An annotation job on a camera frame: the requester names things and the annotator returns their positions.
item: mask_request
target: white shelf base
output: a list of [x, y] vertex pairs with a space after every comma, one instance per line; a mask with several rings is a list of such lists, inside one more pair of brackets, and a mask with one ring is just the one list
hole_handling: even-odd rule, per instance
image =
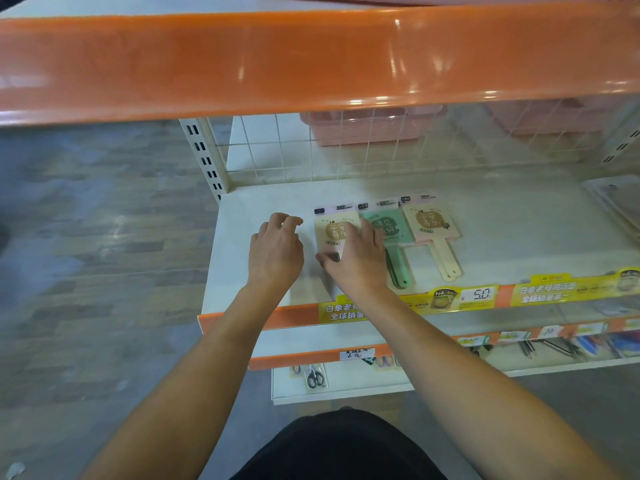
[[[596, 276], [638, 266], [637, 244], [583, 190], [580, 183], [585, 178], [576, 166], [523, 167], [238, 188], [221, 202], [202, 312], [224, 311], [244, 286], [250, 236], [275, 211], [305, 220], [298, 231], [305, 247], [305, 266], [280, 305], [330, 301], [324, 271], [314, 257], [313, 209], [410, 191], [436, 193], [460, 230], [462, 237], [452, 247], [464, 276], [455, 286], [527, 282], [532, 274]], [[426, 247], [408, 248], [406, 256], [415, 284], [402, 294], [447, 285]], [[551, 317], [544, 309], [459, 312], [432, 315], [428, 320], [451, 335], [488, 331], [485, 327], [496, 320], [508, 321], [514, 330], [557, 324], [547, 322]], [[380, 343], [384, 339], [369, 322], [266, 330], [260, 334], [253, 357]]]
[[[597, 369], [629, 363], [640, 363], [640, 355], [617, 359], [609, 351], [599, 348], [596, 357], [576, 361], [558, 354], [543, 345], [535, 345], [536, 353], [530, 360], [517, 344], [494, 347], [487, 362], [510, 377], [549, 374], [552, 372]], [[271, 399], [274, 404], [308, 403], [364, 395], [388, 394], [413, 390], [402, 369], [376, 370], [361, 360], [325, 363], [329, 387], [325, 392], [309, 393], [300, 376], [292, 377], [290, 367], [273, 369], [271, 373]]]
[[311, 0], [25, 0], [2, 12], [0, 18], [171, 15], [349, 8], [363, 8], [363, 6]]

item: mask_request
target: hand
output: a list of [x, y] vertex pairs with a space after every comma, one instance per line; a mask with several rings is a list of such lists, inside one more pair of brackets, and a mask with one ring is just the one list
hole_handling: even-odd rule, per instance
[[268, 288], [280, 297], [291, 288], [305, 262], [302, 242], [296, 234], [300, 224], [300, 217], [275, 212], [269, 222], [263, 223], [260, 231], [251, 236], [247, 286]]
[[345, 222], [347, 239], [342, 259], [336, 262], [329, 253], [318, 253], [316, 259], [352, 300], [366, 299], [371, 293], [388, 290], [387, 261], [383, 245], [385, 235], [361, 219], [362, 232]]

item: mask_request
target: left hand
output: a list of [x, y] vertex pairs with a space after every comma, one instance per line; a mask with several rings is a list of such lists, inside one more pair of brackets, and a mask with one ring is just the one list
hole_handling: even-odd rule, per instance
[[300, 217], [275, 212], [251, 236], [247, 286], [282, 294], [300, 275], [305, 257], [296, 227]]

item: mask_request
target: packaged scissors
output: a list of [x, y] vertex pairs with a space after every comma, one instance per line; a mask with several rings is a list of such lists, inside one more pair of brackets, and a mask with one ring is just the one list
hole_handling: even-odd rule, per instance
[[329, 388], [323, 363], [303, 365], [301, 375], [308, 393], [322, 392]]

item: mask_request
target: black shorts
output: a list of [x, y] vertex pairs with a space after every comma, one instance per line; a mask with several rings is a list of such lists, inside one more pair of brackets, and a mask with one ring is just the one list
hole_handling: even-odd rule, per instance
[[421, 448], [366, 411], [340, 411], [293, 421], [256, 453], [233, 480], [429, 479], [446, 477]]

